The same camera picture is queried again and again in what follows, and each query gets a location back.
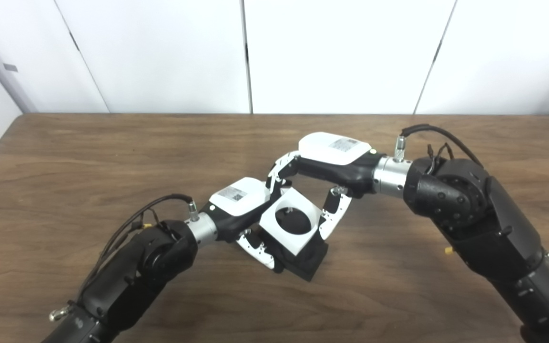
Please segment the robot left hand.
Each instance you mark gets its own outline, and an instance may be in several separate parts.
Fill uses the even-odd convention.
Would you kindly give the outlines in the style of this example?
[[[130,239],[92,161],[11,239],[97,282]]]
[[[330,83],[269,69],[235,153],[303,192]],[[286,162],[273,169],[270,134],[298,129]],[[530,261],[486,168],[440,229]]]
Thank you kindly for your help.
[[[212,194],[190,227],[198,245],[237,243],[247,254],[274,271],[276,261],[254,227],[270,208],[270,191],[256,178],[244,177]]]

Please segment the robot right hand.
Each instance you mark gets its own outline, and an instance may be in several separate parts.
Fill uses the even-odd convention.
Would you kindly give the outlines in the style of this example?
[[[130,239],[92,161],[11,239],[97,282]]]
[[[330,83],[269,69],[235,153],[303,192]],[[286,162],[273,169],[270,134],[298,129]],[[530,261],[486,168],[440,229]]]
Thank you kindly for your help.
[[[319,219],[319,234],[326,240],[338,225],[353,198],[377,193],[374,174],[384,157],[368,143],[342,135],[314,132],[304,136],[296,151],[288,152],[273,164],[266,187],[276,198],[288,178],[301,174],[330,182]]]

